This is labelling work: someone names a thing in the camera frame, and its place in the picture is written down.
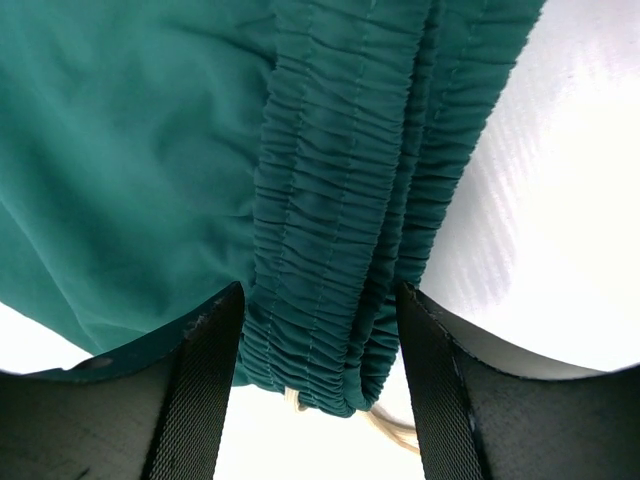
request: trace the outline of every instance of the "smooth green fabric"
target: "smooth green fabric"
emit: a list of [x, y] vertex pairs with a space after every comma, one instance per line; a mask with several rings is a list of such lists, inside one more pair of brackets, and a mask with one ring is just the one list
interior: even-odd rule
[[542, 2], [0, 2], [0, 301], [101, 353], [240, 280], [236, 385], [370, 408]]

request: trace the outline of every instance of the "green fabric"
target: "green fabric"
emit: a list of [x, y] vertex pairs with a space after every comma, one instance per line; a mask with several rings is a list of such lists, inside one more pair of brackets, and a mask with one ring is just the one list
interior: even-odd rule
[[370, 408], [542, 3], [0, 3], [0, 301], [101, 353], [240, 280], [236, 385]]

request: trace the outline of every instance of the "white surface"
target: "white surface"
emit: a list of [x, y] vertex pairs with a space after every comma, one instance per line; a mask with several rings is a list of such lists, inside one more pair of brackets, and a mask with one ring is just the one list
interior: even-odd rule
[[[549, 0], [467, 169], [423, 282], [463, 317], [565, 361], [640, 361], [640, 2]], [[0, 309], [0, 368], [84, 352]], [[381, 399], [411, 411], [402, 366]], [[235, 389], [216, 480], [422, 479], [359, 419]]]

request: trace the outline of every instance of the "white drawstring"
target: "white drawstring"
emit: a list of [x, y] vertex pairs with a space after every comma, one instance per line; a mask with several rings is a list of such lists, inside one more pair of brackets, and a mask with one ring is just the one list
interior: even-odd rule
[[[293, 388], [285, 387], [284, 399], [289, 405], [293, 407], [294, 412], [304, 412], [307, 407], [300, 404], [298, 396], [300, 392]], [[418, 436], [416, 430], [408, 425], [403, 425], [390, 418], [378, 407], [373, 407], [369, 412], [358, 411], [358, 415], [363, 417], [369, 425], [384, 434], [387, 438], [400, 445], [402, 448], [409, 450], [412, 453], [420, 455], [420, 448], [418, 446]]]

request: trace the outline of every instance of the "wrinkled fabric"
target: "wrinkled fabric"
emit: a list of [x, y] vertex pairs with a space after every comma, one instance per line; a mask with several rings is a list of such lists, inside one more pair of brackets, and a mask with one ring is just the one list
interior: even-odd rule
[[0, 301], [97, 354], [239, 280], [236, 385], [371, 408], [542, 1], [5, 2]]

